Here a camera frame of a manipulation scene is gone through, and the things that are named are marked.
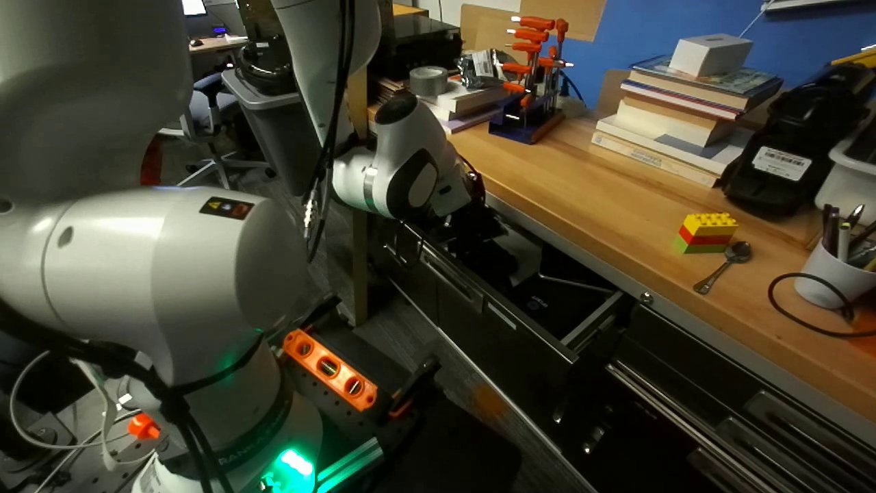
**book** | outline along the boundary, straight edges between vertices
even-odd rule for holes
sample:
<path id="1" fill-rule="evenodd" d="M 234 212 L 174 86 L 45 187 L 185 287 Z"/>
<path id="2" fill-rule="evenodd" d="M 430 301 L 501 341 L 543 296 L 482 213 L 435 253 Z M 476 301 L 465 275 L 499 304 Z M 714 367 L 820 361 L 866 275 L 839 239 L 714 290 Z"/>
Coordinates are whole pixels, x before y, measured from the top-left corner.
<path id="1" fill-rule="evenodd" d="M 671 138 L 698 148 L 714 146 L 735 130 L 729 120 L 639 96 L 625 96 L 617 116 L 627 130 L 639 134 L 654 141 Z"/>
<path id="2" fill-rule="evenodd" d="M 631 81 L 666 93 L 679 93 L 718 108 L 750 111 L 783 87 L 775 75 L 739 70 L 723 78 L 688 78 L 669 65 L 669 59 L 635 64 Z"/>
<path id="3" fill-rule="evenodd" d="M 698 100 L 686 100 L 686 96 L 654 90 L 650 86 L 639 86 L 639 82 L 631 82 L 631 81 L 621 82 L 621 90 L 643 96 L 643 100 L 654 100 L 654 101 L 664 101 L 664 104 L 686 108 L 691 112 L 713 116 L 713 118 L 720 118 L 720 120 L 738 120 L 742 116 L 742 111 L 718 108 L 718 104 L 707 104 L 707 101 L 698 101 Z"/>
<path id="4" fill-rule="evenodd" d="M 714 187 L 718 178 L 720 178 L 720 175 L 714 175 L 714 172 L 709 172 L 703 168 L 694 168 L 694 164 L 688 164 L 681 159 L 657 155 L 653 148 L 643 148 L 643 146 L 639 146 L 632 141 L 621 141 L 621 138 L 601 131 L 601 130 L 594 130 L 591 142 L 605 148 L 605 152 L 621 155 L 621 156 L 627 156 L 632 163 L 673 172 L 673 175 L 679 175 L 679 178 L 686 178 L 691 183 L 698 183 L 698 187 Z"/>
<path id="5" fill-rule="evenodd" d="M 723 175 L 731 163 L 738 163 L 750 141 L 754 131 L 738 130 L 725 141 L 709 148 L 694 148 L 679 141 L 653 141 L 647 134 L 639 134 L 627 130 L 617 116 L 601 118 L 598 130 L 631 142 L 639 142 L 640 148 L 653 148 L 657 155 L 673 156 L 679 163 L 688 163 L 694 168 L 709 170 L 714 175 Z"/>

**green led light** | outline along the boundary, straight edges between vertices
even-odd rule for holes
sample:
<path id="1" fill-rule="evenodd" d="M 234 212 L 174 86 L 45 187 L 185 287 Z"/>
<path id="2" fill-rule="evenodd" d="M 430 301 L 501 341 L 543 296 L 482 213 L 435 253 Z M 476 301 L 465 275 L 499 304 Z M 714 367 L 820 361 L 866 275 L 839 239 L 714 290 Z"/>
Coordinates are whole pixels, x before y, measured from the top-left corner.
<path id="1" fill-rule="evenodd" d="M 282 450 L 264 474 L 264 491 L 271 493 L 312 493 L 316 465 L 298 450 Z"/>

